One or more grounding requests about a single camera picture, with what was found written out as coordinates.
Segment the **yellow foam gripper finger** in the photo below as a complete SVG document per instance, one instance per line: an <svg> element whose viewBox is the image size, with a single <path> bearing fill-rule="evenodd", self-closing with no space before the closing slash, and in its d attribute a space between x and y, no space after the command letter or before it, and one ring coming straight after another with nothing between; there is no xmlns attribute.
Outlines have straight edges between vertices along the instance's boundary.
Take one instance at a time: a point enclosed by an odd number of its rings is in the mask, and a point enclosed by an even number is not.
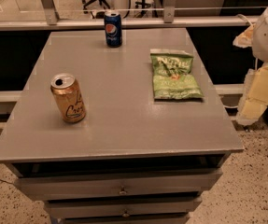
<svg viewBox="0 0 268 224"><path fill-rule="evenodd" d="M252 46L252 36L253 36L254 25L251 24L246 28L244 32L238 35L234 41L233 45L239 48L248 48Z"/></svg>
<svg viewBox="0 0 268 224"><path fill-rule="evenodd" d="M236 121L243 126L256 122L268 107L268 63L258 70L249 69L243 96L238 104Z"/></svg>

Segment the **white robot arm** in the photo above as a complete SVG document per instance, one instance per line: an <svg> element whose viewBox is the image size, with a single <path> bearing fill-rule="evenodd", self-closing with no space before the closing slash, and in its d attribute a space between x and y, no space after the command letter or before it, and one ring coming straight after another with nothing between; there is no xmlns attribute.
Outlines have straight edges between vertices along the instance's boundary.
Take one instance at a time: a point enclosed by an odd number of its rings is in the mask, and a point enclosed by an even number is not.
<svg viewBox="0 0 268 224"><path fill-rule="evenodd" d="M255 63L262 61L261 68L248 70L237 107L237 123L248 126L256 122L268 107L268 8L255 24L251 23L234 39L233 44L239 48L252 47Z"/></svg>

